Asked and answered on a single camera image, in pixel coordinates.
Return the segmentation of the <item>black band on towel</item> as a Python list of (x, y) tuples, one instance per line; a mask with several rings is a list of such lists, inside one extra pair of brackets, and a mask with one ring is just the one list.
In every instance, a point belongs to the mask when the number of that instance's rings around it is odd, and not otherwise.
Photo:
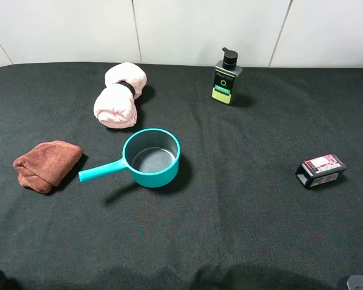
[(130, 91), (130, 93), (132, 94), (132, 97), (133, 97), (133, 98), (135, 98), (135, 96), (136, 96), (136, 91), (135, 91), (135, 89), (134, 89), (134, 87), (133, 87), (132, 85), (130, 85), (130, 84), (129, 84), (129, 83), (127, 83), (127, 82), (119, 82), (119, 85), (122, 85), (122, 86), (124, 86), (124, 87), (128, 88), (128, 89), (129, 89), (129, 91)]

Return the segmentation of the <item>grey object bottom right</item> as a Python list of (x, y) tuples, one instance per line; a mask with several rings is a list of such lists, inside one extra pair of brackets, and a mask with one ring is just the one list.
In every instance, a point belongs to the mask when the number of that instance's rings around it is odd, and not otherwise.
[(338, 290), (363, 290), (363, 275), (350, 275), (339, 280)]

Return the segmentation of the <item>black box red label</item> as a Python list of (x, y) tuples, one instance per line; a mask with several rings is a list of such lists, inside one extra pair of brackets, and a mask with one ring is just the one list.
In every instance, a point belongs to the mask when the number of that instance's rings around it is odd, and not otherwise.
[(310, 189), (317, 185), (337, 180), (347, 166), (335, 155), (327, 154), (303, 161), (295, 172), (304, 188)]

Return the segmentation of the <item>folded brown cloth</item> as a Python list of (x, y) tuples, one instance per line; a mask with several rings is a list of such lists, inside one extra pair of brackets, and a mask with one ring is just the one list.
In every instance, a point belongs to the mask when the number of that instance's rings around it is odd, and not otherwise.
[(21, 186), (46, 195), (61, 183), (82, 155), (83, 150), (77, 145), (49, 141), (16, 158), (13, 167)]

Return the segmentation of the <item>black tablecloth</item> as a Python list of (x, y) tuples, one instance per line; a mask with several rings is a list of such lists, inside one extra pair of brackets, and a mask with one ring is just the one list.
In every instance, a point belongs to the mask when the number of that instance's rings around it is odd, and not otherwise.
[[(245, 68), (232, 106), (213, 69), (143, 65), (134, 129), (93, 115), (107, 63), (0, 68), (0, 270), (7, 289), (335, 289), (363, 275), (363, 69)], [(119, 172), (147, 127), (172, 132), (180, 167), (149, 189)], [(23, 187), (16, 158), (61, 140), (83, 150), (48, 194)], [(335, 154), (337, 180), (295, 172)]]

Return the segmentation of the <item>grey green pump bottle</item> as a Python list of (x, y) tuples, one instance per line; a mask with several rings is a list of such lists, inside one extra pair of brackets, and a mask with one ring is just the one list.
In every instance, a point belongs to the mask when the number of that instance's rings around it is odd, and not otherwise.
[(214, 66), (212, 99), (231, 105), (237, 96), (238, 78), (243, 72), (237, 64), (238, 53), (226, 47), (222, 48), (223, 59)]

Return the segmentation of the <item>rolled pink towel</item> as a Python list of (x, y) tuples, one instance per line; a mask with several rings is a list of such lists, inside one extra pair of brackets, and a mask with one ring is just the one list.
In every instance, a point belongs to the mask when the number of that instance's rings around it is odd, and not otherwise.
[[(129, 89), (119, 85), (119, 82), (132, 85), (136, 91), (135, 98)], [(105, 73), (106, 88), (94, 103), (94, 116), (104, 126), (112, 129), (135, 126), (137, 122), (135, 100), (141, 96), (146, 83), (145, 72), (133, 63), (124, 62), (110, 68)]]

